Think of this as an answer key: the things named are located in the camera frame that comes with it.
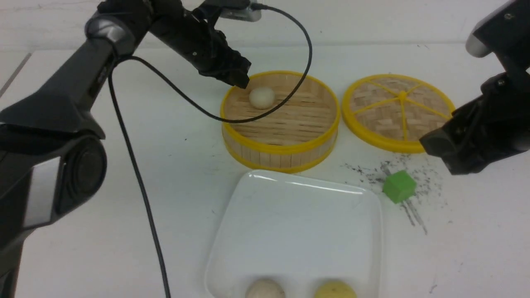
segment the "white tabletop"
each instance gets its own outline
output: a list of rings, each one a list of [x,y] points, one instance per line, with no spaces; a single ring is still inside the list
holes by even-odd
[[[306,48],[242,48],[251,72],[302,71]],[[71,51],[33,54],[3,96],[14,102],[36,90]],[[168,50],[141,50],[177,86],[217,112],[228,86],[197,74]],[[427,81],[460,106],[501,72],[494,57],[475,59],[463,45],[316,47],[310,74],[339,96],[353,81],[399,73]],[[231,193],[247,168],[226,152],[220,123],[210,120],[137,62],[115,71],[122,114],[151,200],[175,297],[208,297],[204,270]],[[107,134],[107,179],[98,194],[26,241],[18,297],[162,297],[142,197],[107,87],[93,108]],[[382,297],[518,297],[530,290],[530,155],[452,177],[436,158],[374,148],[341,123],[335,150],[303,176],[357,185],[383,204]],[[381,194],[384,174],[407,169],[418,181],[412,203],[425,230]]]
[[[3,89],[25,56],[25,52],[0,52],[0,90]]]

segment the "black cable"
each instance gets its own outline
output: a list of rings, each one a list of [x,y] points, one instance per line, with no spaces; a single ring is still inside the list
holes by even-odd
[[[225,118],[213,115],[212,113],[210,113],[207,110],[205,110],[203,107],[199,106],[196,102],[194,102],[186,94],[184,94],[184,92],[182,92],[177,86],[175,86],[175,84],[173,84],[164,74],[162,74],[158,69],[156,69],[153,65],[151,65],[149,62],[143,60],[142,58],[136,57],[136,56],[128,56],[128,57],[124,57],[121,60],[119,60],[117,64],[120,64],[120,63],[125,62],[127,60],[134,60],[134,61],[138,61],[138,62],[142,63],[143,65],[147,66],[147,68],[149,68],[152,72],[154,72],[156,75],[158,75],[161,79],[163,79],[176,93],[178,93],[180,96],[182,96],[192,106],[194,106],[196,109],[201,111],[204,115],[206,115],[206,116],[208,116],[208,117],[210,117],[212,119],[215,119],[217,121],[237,124],[237,123],[253,122],[253,121],[259,120],[261,118],[264,118],[264,117],[272,114],[273,112],[275,112],[279,108],[281,108],[283,105],[285,105],[287,103],[287,101],[289,101],[289,99],[291,97],[293,97],[293,95],[296,93],[296,91],[298,91],[298,88],[300,88],[300,86],[304,82],[304,80],[305,80],[305,78],[307,76],[307,73],[309,72],[309,68],[311,67],[311,61],[313,59],[313,44],[311,43],[311,38],[309,37],[309,34],[305,30],[304,26],[300,22],[298,22],[290,14],[288,14],[288,13],[282,11],[282,10],[279,10],[277,8],[266,6],[266,5],[263,5],[263,4],[254,4],[254,5],[252,5],[252,8],[255,9],[255,10],[270,10],[270,11],[274,11],[274,12],[280,13],[280,14],[286,16],[287,18],[289,18],[290,20],[292,20],[304,32],[305,38],[307,40],[307,45],[309,47],[309,56],[308,56],[308,59],[307,59],[307,66],[305,67],[305,71],[302,74],[302,77],[300,78],[300,81],[298,81],[298,83],[296,84],[294,89],[291,91],[291,93],[289,93],[289,95],[287,95],[287,97],[285,97],[285,99],[282,100],[281,103],[277,104],[274,108],[268,110],[267,112],[265,112],[265,113],[263,113],[261,115],[258,115],[256,117],[252,117],[252,118],[249,118],[249,119],[225,119]],[[111,82],[112,82],[111,78],[112,78],[112,72],[109,75],[109,87],[111,86]]]
[[[281,108],[281,106],[283,106],[285,103],[287,103],[287,101],[291,97],[293,97],[293,95],[296,93],[298,88],[300,88],[301,84],[304,82],[304,80],[305,80],[305,78],[307,76],[307,73],[309,72],[309,68],[311,67],[311,60],[313,59],[313,45],[311,44],[311,39],[309,38],[309,34],[305,30],[304,26],[300,22],[298,22],[290,14],[288,14],[288,13],[282,11],[282,10],[279,10],[277,8],[266,6],[266,5],[263,5],[263,4],[253,4],[252,8],[254,10],[270,10],[270,11],[274,11],[274,12],[277,12],[277,13],[280,13],[280,14],[286,16],[287,18],[289,18],[290,20],[295,22],[300,27],[300,29],[304,32],[305,38],[307,40],[307,45],[309,46],[309,58],[308,58],[308,61],[307,61],[307,66],[306,66],[304,74],[300,78],[300,81],[298,82],[298,84],[296,84],[296,86],[293,89],[293,91],[291,91],[291,93],[289,95],[287,95],[287,97],[281,103],[279,103],[274,108],[270,109],[269,111],[267,111],[267,112],[265,112],[265,113],[263,113],[263,114],[261,114],[259,116],[256,116],[256,117],[253,117],[253,118],[249,118],[249,119],[232,120],[232,119],[225,119],[225,118],[221,118],[221,117],[218,117],[216,115],[213,115],[210,112],[208,112],[205,109],[203,109],[197,103],[195,103],[186,94],[184,94],[177,86],[175,86],[165,75],[163,75],[153,65],[151,65],[149,62],[147,62],[147,61],[145,61],[145,60],[143,60],[143,59],[141,59],[139,57],[136,57],[136,56],[129,56],[129,57],[125,57],[125,58],[122,58],[122,59],[118,60],[118,62],[111,67],[111,71],[109,73],[108,82],[109,82],[110,97],[112,99],[112,104],[114,105],[114,109],[116,111],[116,116],[118,117],[118,123],[120,124],[121,132],[123,133],[123,138],[125,139],[125,144],[127,145],[127,151],[129,152],[129,156],[131,158],[132,167],[134,169],[134,172],[135,172],[135,175],[136,175],[136,179],[138,180],[138,185],[140,186],[140,191],[142,192],[142,197],[144,199],[145,209],[146,209],[146,212],[147,212],[147,219],[149,221],[149,226],[151,227],[151,234],[153,235],[153,241],[155,243],[156,255],[158,256],[158,263],[160,265],[160,271],[161,271],[161,274],[162,274],[162,283],[164,284],[164,292],[165,292],[166,298],[171,298],[171,292],[170,292],[169,281],[168,281],[168,278],[167,278],[167,272],[166,272],[166,268],[165,268],[164,256],[162,255],[162,248],[160,246],[160,241],[158,239],[158,234],[156,232],[156,226],[155,226],[155,222],[154,222],[154,219],[153,219],[153,213],[151,211],[151,205],[149,203],[149,198],[147,197],[147,190],[145,189],[144,181],[142,179],[142,175],[140,174],[140,169],[138,167],[138,163],[136,162],[136,157],[134,155],[134,151],[133,151],[133,147],[131,145],[129,134],[127,133],[127,129],[125,128],[125,123],[123,121],[123,117],[121,116],[120,107],[118,106],[118,100],[116,98],[116,92],[114,90],[114,83],[112,81],[112,73],[114,72],[114,68],[116,66],[118,66],[118,64],[120,64],[120,63],[122,63],[124,61],[127,61],[127,60],[135,60],[135,61],[141,62],[142,64],[147,66],[149,69],[151,69],[155,74],[157,74],[161,79],[163,79],[174,91],[176,91],[180,96],[182,96],[192,106],[194,106],[195,108],[197,108],[199,111],[201,111],[202,113],[204,113],[206,116],[208,116],[210,118],[213,118],[215,120],[219,120],[219,121],[222,121],[222,122],[227,122],[227,123],[246,123],[246,122],[252,122],[252,121],[256,121],[258,119],[261,119],[263,117],[266,117],[266,116],[270,115],[271,113],[273,113],[274,111],[276,111],[279,108]]]
[[[125,144],[127,145],[127,151],[129,151],[129,156],[131,158],[132,167],[136,174],[136,179],[138,180],[138,185],[140,186],[140,191],[142,192],[142,197],[144,199],[145,210],[147,212],[147,219],[149,220],[149,226],[151,227],[151,234],[153,235],[153,241],[155,242],[156,255],[158,256],[158,263],[160,264],[160,271],[162,274],[162,283],[164,284],[164,292],[166,298],[171,298],[171,292],[169,289],[169,281],[167,280],[167,272],[165,269],[164,256],[162,255],[162,248],[160,247],[160,241],[158,240],[158,234],[156,233],[155,222],[153,219],[153,213],[151,212],[151,205],[149,204],[149,198],[147,197],[147,191],[145,190],[144,181],[142,175],[140,174],[140,169],[138,163],[136,162],[136,157],[133,152],[133,147],[129,139],[129,134],[125,129],[125,123],[121,116],[120,107],[118,106],[118,100],[116,99],[116,93],[114,92],[114,84],[112,83],[112,72],[109,74],[109,91],[110,97],[112,99],[112,104],[114,105],[114,110],[116,111],[116,116],[118,117],[118,122],[120,124],[121,132],[123,133],[123,138],[125,139]]]

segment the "yellow rim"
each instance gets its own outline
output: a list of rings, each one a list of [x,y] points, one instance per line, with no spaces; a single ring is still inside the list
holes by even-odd
[[[365,77],[365,78],[362,78],[356,81],[351,86],[349,86],[349,88],[346,90],[346,93],[344,94],[344,97],[342,98],[342,114],[344,116],[344,121],[346,125],[350,128],[350,130],[354,134],[356,134],[359,138],[364,140],[366,143],[379,147],[381,149],[393,151],[393,152],[402,152],[402,153],[425,152],[425,149],[423,149],[419,141],[398,141],[395,139],[384,137],[382,135],[379,135],[369,130],[364,125],[362,125],[359,121],[357,121],[355,115],[350,112],[349,103],[350,103],[351,96],[353,95],[353,92],[355,91],[355,89],[359,87],[361,84],[364,84],[373,79],[382,78],[382,77],[396,77],[396,78],[402,78],[402,79],[406,79],[406,80],[410,80],[410,81],[418,83],[418,86],[413,87],[408,92],[412,91],[413,89],[419,86],[425,86],[431,89],[433,92],[435,92],[438,96],[442,98],[445,104],[449,107],[450,112],[453,112],[455,110],[455,106],[453,105],[451,100],[445,94],[443,94],[442,91],[438,90],[436,87],[422,80],[418,80],[417,78],[409,77],[405,75],[395,75],[395,74],[373,75],[373,76]]]
[[[282,173],[287,173],[287,174],[293,174],[293,173],[298,173],[298,172],[302,172],[302,171],[305,171],[305,170],[309,170],[310,168],[312,168],[312,167],[316,166],[317,164],[323,162],[326,159],[326,157],[328,157],[328,155],[330,155],[331,151],[333,151],[333,148],[335,147],[335,142],[336,141],[337,141],[337,138],[335,138],[333,140],[333,144],[331,144],[331,147],[326,151],[326,153],[324,153],[324,155],[322,155],[318,159],[313,160],[313,161],[311,161],[309,163],[303,164],[301,166],[295,166],[295,167],[292,167],[292,168],[274,168],[274,167],[271,167],[271,166],[264,166],[264,165],[260,165],[260,164],[255,164],[255,163],[247,161],[247,160],[241,158],[241,156],[237,155],[230,148],[230,146],[227,144],[226,141],[225,141],[225,147],[228,150],[228,153],[235,160],[237,160],[240,164],[246,166],[247,168],[269,170],[269,171],[276,171],[276,172],[282,172]]]
[[[257,78],[257,77],[260,77],[260,76],[269,75],[269,74],[290,74],[290,75],[302,76],[302,74],[298,73],[298,72],[271,71],[271,72],[264,72],[264,73],[259,73],[259,74],[252,75],[252,76],[250,76],[250,79]],[[331,94],[331,96],[333,97],[333,100],[335,101],[335,106],[337,107],[336,114],[335,114],[336,115],[335,116],[335,121],[331,125],[330,129],[328,129],[324,134],[322,134],[321,136],[319,136],[316,139],[312,139],[311,141],[308,141],[308,142],[305,142],[305,143],[302,143],[302,144],[291,145],[291,146],[269,145],[269,144],[262,144],[262,143],[253,141],[253,140],[251,140],[249,138],[246,138],[246,137],[242,136],[241,134],[236,132],[236,130],[230,124],[224,122],[223,123],[223,127],[225,128],[225,130],[228,133],[228,135],[230,135],[230,137],[232,137],[238,143],[240,143],[242,145],[245,145],[246,147],[248,147],[250,149],[253,149],[253,150],[256,150],[256,151],[259,151],[259,152],[265,152],[265,153],[280,153],[280,154],[290,153],[290,154],[295,154],[295,153],[306,152],[308,150],[311,150],[311,149],[313,149],[315,147],[318,147],[318,146],[324,144],[333,135],[333,133],[335,131],[337,131],[337,129],[339,127],[339,121],[340,121],[339,100],[337,99],[337,96],[335,96],[335,93],[326,84],[324,84],[324,82],[320,81],[317,78],[309,76],[309,75],[306,76],[306,79],[318,82],[321,86],[323,86]],[[228,96],[230,95],[230,93],[232,93],[232,91],[234,91],[236,88],[237,87],[230,88],[229,91],[226,92],[225,97],[223,98],[223,103],[221,104],[221,112],[220,112],[220,115],[221,115],[222,118],[225,118],[224,106],[225,106],[226,100],[228,99]]]

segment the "square plate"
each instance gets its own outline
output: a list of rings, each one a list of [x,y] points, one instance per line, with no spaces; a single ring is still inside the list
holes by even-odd
[[[271,278],[288,298],[313,297],[328,279],[379,297],[383,230],[368,190],[271,171],[251,171],[232,195],[206,267],[215,298],[244,298]]]

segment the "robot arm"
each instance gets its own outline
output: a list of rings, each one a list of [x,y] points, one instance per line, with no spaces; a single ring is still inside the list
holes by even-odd
[[[420,139],[453,175],[478,173],[530,149],[529,20],[530,2],[511,0],[480,21],[467,41],[471,55],[494,53],[506,72],[484,82],[481,96]]]
[[[105,134],[90,110],[120,58],[151,31],[200,74],[245,88],[250,62],[213,26],[221,14],[258,20],[249,6],[206,1],[191,13],[180,0],[106,0],[83,45],[37,92],[0,112],[0,298],[14,296],[25,238],[101,187]]]

